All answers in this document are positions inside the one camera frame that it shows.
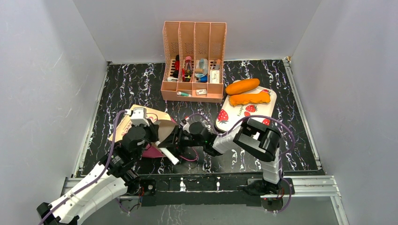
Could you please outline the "orange plastic file organizer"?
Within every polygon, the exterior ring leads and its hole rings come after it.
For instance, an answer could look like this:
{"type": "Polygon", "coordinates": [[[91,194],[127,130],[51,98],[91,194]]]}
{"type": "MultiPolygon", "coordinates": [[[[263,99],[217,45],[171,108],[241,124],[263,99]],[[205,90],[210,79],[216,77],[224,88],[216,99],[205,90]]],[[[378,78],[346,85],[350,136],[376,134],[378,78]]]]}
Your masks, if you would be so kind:
{"type": "Polygon", "coordinates": [[[166,101],[220,103],[224,95],[223,63],[226,46],[227,24],[225,22],[178,22],[165,21],[163,30],[165,73],[161,82],[161,95],[166,101]],[[179,54],[178,78],[173,78],[174,62],[179,54]],[[184,59],[192,58],[192,78],[183,82],[184,59]],[[208,81],[197,82],[194,75],[196,60],[208,59],[208,81]],[[220,71],[220,83],[210,83],[211,70],[220,71]],[[197,96],[196,90],[206,89],[207,95],[197,96]],[[183,91],[192,97],[178,96],[183,91]]]}

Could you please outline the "smooth orange bread loaf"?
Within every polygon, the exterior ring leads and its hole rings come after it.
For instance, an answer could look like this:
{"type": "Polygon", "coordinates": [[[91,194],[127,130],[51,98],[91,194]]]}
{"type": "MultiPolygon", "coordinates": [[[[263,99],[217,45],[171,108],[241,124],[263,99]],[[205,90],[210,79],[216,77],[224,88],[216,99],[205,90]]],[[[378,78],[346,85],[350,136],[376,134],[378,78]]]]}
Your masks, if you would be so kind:
{"type": "Polygon", "coordinates": [[[242,94],[244,92],[251,91],[257,88],[259,84],[260,80],[257,78],[241,80],[228,85],[225,89],[225,92],[227,95],[230,96],[242,94]]]}

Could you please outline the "strawberry print tray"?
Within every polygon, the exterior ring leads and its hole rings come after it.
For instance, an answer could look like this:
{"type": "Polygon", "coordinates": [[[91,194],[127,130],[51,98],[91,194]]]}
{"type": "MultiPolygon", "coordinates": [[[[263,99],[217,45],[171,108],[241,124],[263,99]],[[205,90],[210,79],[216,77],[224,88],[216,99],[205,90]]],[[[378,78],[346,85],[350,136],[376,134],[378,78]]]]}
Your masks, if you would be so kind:
{"type": "Polygon", "coordinates": [[[239,119],[245,116],[263,115],[271,117],[276,104],[277,94],[272,89],[261,86],[248,91],[247,94],[257,94],[260,92],[267,92],[270,95],[269,103],[248,103],[246,105],[232,106],[230,104],[230,96],[228,95],[221,107],[221,110],[219,111],[218,116],[215,119],[215,128],[220,132],[227,132],[239,119]]]}

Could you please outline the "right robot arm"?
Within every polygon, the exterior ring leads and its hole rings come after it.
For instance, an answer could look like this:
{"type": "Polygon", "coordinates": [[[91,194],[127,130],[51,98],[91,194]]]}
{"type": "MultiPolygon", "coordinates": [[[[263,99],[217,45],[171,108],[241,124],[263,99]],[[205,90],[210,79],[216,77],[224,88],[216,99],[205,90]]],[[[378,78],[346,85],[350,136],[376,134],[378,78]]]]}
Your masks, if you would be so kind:
{"type": "Polygon", "coordinates": [[[182,154],[188,147],[202,147],[208,155],[216,157],[229,150],[243,149],[259,160],[262,179],[242,189],[250,195],[277,194],[283,188],[280,167],[281,133],[269,125],[247,116],[223,134],[210,132],[202,122],[175,126],[158,148],[173,154],[182,154]]]}

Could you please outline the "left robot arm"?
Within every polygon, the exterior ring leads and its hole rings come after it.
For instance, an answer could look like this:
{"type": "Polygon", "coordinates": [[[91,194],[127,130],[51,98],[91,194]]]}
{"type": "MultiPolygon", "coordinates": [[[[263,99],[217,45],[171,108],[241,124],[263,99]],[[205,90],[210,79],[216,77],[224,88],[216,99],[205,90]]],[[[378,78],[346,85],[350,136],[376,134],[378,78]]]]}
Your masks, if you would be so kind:
{"type": "Polygon", "coordinates": [[[80,225],[108,202],[143,190],[133,165],[148,146],[159,140],[159,125],[150,119],[133,121],[121,140],[112,135],[109,152],[72,189],[37,207],[41,225],[80,225]]]}

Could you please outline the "fake orange bread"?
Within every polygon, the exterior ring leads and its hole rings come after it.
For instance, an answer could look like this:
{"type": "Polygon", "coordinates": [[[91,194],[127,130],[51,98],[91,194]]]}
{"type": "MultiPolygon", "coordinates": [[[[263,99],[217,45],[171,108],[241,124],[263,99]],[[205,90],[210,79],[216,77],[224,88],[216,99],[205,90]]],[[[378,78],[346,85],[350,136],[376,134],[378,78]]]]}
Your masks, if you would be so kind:
{"type": "Polygon", "coordinates": [[[229,103],[232,106],[246,104],[262,104],[270,103],[271,98],[267,92],[259,92],[256,94],[238,94],[230,96],[229,103]]]}

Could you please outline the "paper cake bag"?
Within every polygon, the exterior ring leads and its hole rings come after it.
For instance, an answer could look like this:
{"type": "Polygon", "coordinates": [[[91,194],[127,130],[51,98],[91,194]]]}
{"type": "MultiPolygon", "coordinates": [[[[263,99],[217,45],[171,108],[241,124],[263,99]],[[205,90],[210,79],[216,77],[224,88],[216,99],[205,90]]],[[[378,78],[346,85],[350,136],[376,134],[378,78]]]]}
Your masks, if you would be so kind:
{"type": "Polygon", "coordinates": [[[133,105],[130,109],[122,110],[121,121],[116,120],[114,131],[109,137],[114,142],[112,157],[135,161],[143,158],[168,158],[176,165],[181,159],[187,159],[172,150],[171,147],[161,147],[166,138],[177,127],[169,114],[152,108],[133,105]]]}

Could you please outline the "metal tongs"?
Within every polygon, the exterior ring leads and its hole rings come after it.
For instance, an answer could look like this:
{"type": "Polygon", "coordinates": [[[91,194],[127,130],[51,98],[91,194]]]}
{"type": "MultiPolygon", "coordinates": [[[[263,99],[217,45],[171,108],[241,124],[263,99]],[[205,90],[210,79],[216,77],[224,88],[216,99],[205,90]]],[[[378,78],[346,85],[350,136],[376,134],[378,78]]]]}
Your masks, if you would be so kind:
{"type": "Polygon", "coordinates": [[[174,164],[179,163],[179,159],[175,157],[167,148],[159,148],[159,150],[174,164]]]}

